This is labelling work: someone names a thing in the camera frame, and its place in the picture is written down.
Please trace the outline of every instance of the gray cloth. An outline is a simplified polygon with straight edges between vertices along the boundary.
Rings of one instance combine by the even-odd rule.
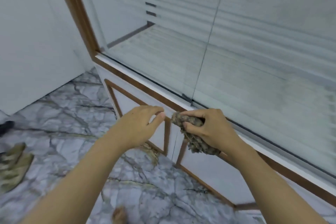
[[[219,155],[221,153],[220,150],[211,147],[199,136],[188,133],[183,127],[183,122],[185,121],[197,127],[201,127],[204,124],[204,119],[194,116],[181,115],[180,112],[175,112],[171,117],[171,122],[181,128],[181,133],[184,134],[184,139],[188,141],[188,149],[191,150],[192,153],[203,152],[209,155]]]

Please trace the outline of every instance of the glass display case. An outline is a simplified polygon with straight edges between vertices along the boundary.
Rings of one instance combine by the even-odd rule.
[[[336,183],[336,0],[83,0],[100,52]]]

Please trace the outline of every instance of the person's right arm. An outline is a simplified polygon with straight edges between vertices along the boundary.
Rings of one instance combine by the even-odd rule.
[[[188,122],[184,127],[229,156],[268,224],[328,223],[237,135],[221,110],[203,109],[181,114],[205,119],[202,127]]]

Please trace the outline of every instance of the forearm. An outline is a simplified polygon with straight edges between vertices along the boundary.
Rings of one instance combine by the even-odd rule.
[[[27,223],[85,223],[114,164],[123,154],[101,138],[78,165],[23,220]]]
[[[268,224],[327,223],[252,147],[245,144],[240,150],[234,164]]]

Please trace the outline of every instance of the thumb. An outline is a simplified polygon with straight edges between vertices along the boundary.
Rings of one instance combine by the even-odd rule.
[[[151,123],[148,124],[148,126],[152,129],[153,133],[158,128],[158,126],[163,122],[165,119],[166,114],[164,112],[160,112]]]
[[[194,126],[189,122],[183,122],[183,127],[188,133],[191,133],[191,134],[194,134],[200,137],[202,136],[203,129],[201,127]]]

